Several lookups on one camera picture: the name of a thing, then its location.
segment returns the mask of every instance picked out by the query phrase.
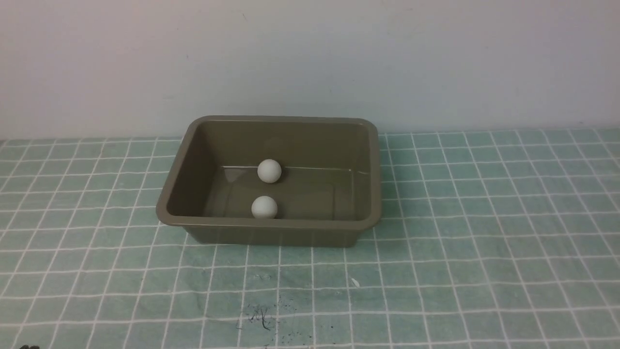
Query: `grid mat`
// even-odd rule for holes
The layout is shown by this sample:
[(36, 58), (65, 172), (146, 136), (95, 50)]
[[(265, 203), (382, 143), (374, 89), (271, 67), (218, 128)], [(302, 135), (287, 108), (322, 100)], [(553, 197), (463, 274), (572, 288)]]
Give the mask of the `grid mat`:
[(381, 135), (357, 245), (199, 245), (179, 138), (0, 145), (0, 346), (620, 348), (620, 129)]

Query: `ping pong ball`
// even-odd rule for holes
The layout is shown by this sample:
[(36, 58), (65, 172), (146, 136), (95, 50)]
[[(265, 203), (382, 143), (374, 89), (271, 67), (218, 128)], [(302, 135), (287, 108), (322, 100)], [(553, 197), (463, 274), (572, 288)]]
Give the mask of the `ping pong ball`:
[(257, 172), (261, 181), (265, 183), (275, 183), (280, 179), (280, 175), (282, 175), (282, 167), (280, 167), (277, 161), (267, 159), (259, 164)]
[(278, 213), (278, 204), (268, 196), (259, 196), (252, 203), (254, 218), (275, 218)]

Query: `olive green tray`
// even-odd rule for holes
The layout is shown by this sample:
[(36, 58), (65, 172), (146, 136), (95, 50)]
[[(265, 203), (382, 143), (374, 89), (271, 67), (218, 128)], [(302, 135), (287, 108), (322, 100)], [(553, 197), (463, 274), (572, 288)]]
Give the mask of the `olive green tray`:
[[(274, 184), (256, 169), (278, 161)], [(268, 195), (276, 219), (255, 219)], [(361, 119), (207, 116), (188, 128), (157, 216), (204, 243), (349, 247), (381, 217), (376, 127)]]

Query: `dark stain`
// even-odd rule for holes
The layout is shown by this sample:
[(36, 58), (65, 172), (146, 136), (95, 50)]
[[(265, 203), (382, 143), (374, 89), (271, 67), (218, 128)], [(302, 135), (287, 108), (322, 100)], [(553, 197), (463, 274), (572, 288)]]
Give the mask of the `dark stain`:
[(248, 304), (247, 307), (250, 309), (250, 312), (246, 313), (246, 315), (248, 316), (247, 320), (250, 323), (260, 321), (260, 324), (265, 330), (271, 331), (273, 329), (273, 326), (269, 326), (269, 322), (268, 322), (270, 319), (273, 318), (269, 316), (268, 314), (269, 307), (265, 307), (261, 305), (252, 306), (250, 304)]

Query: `tray bottom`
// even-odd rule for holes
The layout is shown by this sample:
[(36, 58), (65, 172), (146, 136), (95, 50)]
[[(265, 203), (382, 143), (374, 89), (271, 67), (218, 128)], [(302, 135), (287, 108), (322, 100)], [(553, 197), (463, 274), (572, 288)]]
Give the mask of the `tray bottom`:
[(205, 202), (205, 217), (251, 218), (262, 195), (278, 204), (279, 219), (355, 220), (353, 173), (324, 168), (285, 168), (277, 183), (262, 182), (256, 167), (219, 168)]

